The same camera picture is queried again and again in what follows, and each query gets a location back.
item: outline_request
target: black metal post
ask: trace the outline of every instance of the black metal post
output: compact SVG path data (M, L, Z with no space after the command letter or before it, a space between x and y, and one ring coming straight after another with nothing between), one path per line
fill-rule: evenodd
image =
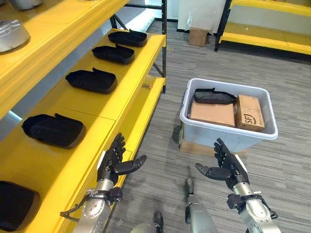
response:
M162 0L162 34L167 35L167 0ZM165 47L162 48L162 77L166 78L166 47L167 42L165 41ZM163 86L163 93L166 91L166 83Z
M112 17L110 17L110 23L111 23L112 28L118 28L116 19L114 18L114 15Z
M219 27L218 27L218 30L217 30L216 43L215 43L215 52L218 51L220 37L223 35L223 33L225 31L225 26L227 24L227 21L228 21L228 18L229 18L229 14L230 14L231 2L232 2L232 0L226 0L226 2L225 2L224 11L223 11L223 14L222 14L222 18L220 19Z
M159 72L159 74L161 75L161 77L163 77L163 73L162 73L162 71L160 70L160 68L157 66L156 63L154 63L154 68Z
M125 6L136 7L136 8L146 8L146 9L162 10L161 6L154 6L154 5L126 4Z
M113 15L113 18L121 25L121 27L123 27L123 29L127 30L126 25L121 21L121 19L116 14Z

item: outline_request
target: yellow shelving unit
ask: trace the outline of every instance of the yellow shelving unit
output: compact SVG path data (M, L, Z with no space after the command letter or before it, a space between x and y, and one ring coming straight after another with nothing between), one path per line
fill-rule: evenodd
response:
M96 45L113 45L107 38ZM103 150L110 147L118 132L126 139L123 160L135 157L139 143L165 85L165 78L147 76L166 36L148 34L148 43L134 48L135 60L118 65L97 59L89 51L70 71L91 70L93 67L116 75L116 89L97 94L74 88L65 77L36 105L29 116L58 113L82 121L87 133L73 149L61 149L29 138L20 123L0 143L0 177L2 180L36 190L41 196L35 219L22 232L64 233L73 224L61 217L61 211L79 203L86 189L96 182L96 165ZM142 88L153 84L152 89ZM121 186L125 176L119 178Z
M111 29L109 33L119 31ZM115 46L107 35L97 46ZM43 105L54 105L78 112L88 113L112 120L121 120L127 113L131 103L139 92L139 88L152 67L162 46L165 45L165 35L148 33L148 43L142 48L129 47L135 51L135 61L128 65L95 58L90 50L72 69L92 70L92 68L114 73L118 80L118 88L109 95L102 95L72 88L63 78L41 101Z
M311 55L311 36L265 27L228 22L222 40Z
M311 35L227 22L230 11L235 9L234 6L255 7L311 17L311 1L309 0L226 0L217 31L215 51L218 51L222 41L230 41L311 54Z
M311 1L309 0L303 1L301 4L293 4L290 2L280 2L275 0L232 0L230 8L234 5L270 9L311 17Z
M31 39L0 54L0 119L70 52L129 0L47 0L30 11L0 6L1 20L20 20Z

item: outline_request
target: brown cardboard box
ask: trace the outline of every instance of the brown cardboard box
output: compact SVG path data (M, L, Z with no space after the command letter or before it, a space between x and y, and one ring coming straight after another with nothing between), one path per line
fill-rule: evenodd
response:
M233 104L204 104L193 101L190 119L234 127Z
M211 157L214 157L215 154L214 148L192 142L186 142L184 138L182 138L179 143L179 151L188 154L208 155Z
M264 129L259 100L255 97L239 95L235 114L237 128L251 131Z
M189 44L204 47L209 30L190 28Z

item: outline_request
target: shelf board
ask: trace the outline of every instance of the shelf board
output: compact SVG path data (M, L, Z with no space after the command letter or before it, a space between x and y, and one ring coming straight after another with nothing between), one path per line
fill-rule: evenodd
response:
M29 42L0 53L0 118L70 52L129 0L47 0L29 10L0 6L1 20L18 19Z
M82 195L115 121L68 109L37 106L31 116L61 115L80 120L86 126L83 141L72 149L40 143L28 137L21 123L0 143L0 177L40 194L35 219L22 232L59 232L64 221L60 211L69 209Z
M145 133L149 120L156 107L158 98L162 91L162 87L165 84L165 79L148 76L146 77L144 83L153 84L152 89L147 88L140 89L137 98L135 99L130 111L126 115L126 118L120 127L120 132L122 132L126 142L125 145L126 151L123 154L123 162L133 160L135 158L142 137ZM90 182L91 186L89 187L95 187L96 185L95 177L96 175L93 175L93 179ZM119 180L116 186L122 187L125 178L126 175L119 176ZM81 194L79 198L76 199L76 203L78 203L83 198L85 192L80 193ZM74 216L80 217L80 215L81 213L76 213ZM72 232L74 226L75 224L73 222L69 223L68 227L64 228L63 232L68 233Z
M311 36L228 22L222 40L311 55Z
M126 141L126 150L136 153L164 82L164 78L154 76L147 76L145 79L144 83L152 84L152 89L142 88L140 90L120 128L120 132L124 135Z
M103 45L115 46L107 35L95 47ZM94 67L114 73L118 80L116 89L108 95L93 93L74 88L63 78L40 104L67 108L119 122L126 115L164 45L165 35L149 33L148 42L144 47L129 47L135 50L135 60L128 65L95 58L90 50L70 72L81 69L92 70Z
M290 1L280 2L275 0L232 0L230 7L234 5L270 9L311 17L311 2L309 0L303 1L302 4L292 4Z

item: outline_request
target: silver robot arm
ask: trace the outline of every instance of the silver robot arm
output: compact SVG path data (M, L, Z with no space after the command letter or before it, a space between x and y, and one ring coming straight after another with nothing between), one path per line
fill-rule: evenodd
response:
M74 208L61 212L61 216L76 221L74 233L101 233L104 230L110 214L110 206L121 201L122 191L114 187L119 175L126 175L137 171L146 161L143 155L134 161L122 162L125 152L125 142L122 134L118 134L108 151L103 151L98 170L97 184L94 189L87 190L82 201ZM80 219L71 217L70 214L83 206Z
M196 168L208 178L225 181L233 191L228 195L230 209L237 209L242 221L247 225L246 233L281 233L273 223L277 218L261 196L260 191L251 189L247 169L238 155L230 153L224 142L218 138L215 145L215 157L219 167L207 167L196 164Z

